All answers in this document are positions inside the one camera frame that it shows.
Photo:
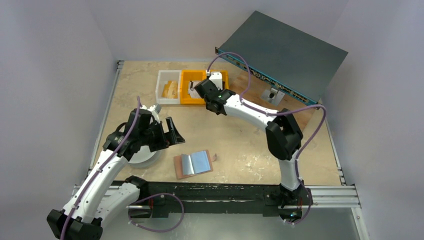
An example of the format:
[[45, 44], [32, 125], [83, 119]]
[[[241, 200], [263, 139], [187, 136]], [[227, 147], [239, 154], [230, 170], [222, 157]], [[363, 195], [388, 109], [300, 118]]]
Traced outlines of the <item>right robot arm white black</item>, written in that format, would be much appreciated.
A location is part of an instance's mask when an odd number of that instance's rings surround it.
[[207, 110], [244, 120], [265, 132], [269, 152], [278, 159], [281, 175], [280, 196], [288, 204], [300, 198], [300, 177], [296, 155], [302, 146], [303, 133], [293, 114], [279, 115], [279, 111], [261, 107], [229, 89], [218, 89], [209, 79], [198, 83], [194, 90], [204, 100]]

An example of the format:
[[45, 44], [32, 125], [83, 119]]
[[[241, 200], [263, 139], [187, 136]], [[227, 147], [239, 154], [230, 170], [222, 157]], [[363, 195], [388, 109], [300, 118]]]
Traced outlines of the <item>brown leather card holder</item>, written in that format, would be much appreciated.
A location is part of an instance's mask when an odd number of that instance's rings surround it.
[[213, 162], [217, 154], [211, 155], [208, 150], [181, 154], [173, 157], [176, 178], [178, 180], [212, 172]]

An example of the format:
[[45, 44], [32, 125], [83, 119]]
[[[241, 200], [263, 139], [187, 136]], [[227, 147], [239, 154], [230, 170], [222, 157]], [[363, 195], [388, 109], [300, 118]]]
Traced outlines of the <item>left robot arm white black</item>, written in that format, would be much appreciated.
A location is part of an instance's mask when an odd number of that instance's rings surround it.
[[173, 145], [185, 143], [173, 119], [166, 118], [168, 131], [155, 118], [155, 107], [138, 106], [126, 122], [108, 135], [99, 158], [80, 189], [60, 210], [53, 209], [46, 220], [59, 240], [99, 240], [107, 222], [121, 209], [146, 203], [153, 209], [155, 199], [163, 201], [168, 193], [153, 192], [150, 182], [136, 176], [128, 177], [107, 199], [105, 193], [126, 163], [143, 147], [156, 153]]

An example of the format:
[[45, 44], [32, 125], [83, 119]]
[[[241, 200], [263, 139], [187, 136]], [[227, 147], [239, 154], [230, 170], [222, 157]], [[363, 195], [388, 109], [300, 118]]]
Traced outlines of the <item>silver white card with portrait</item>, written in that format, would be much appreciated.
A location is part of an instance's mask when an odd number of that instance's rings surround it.
[[188, 94], [192, 99], [201, 99], [201, 96], [196, 91], [195, 87], [200, 81], [189, 81], [188, 83]]

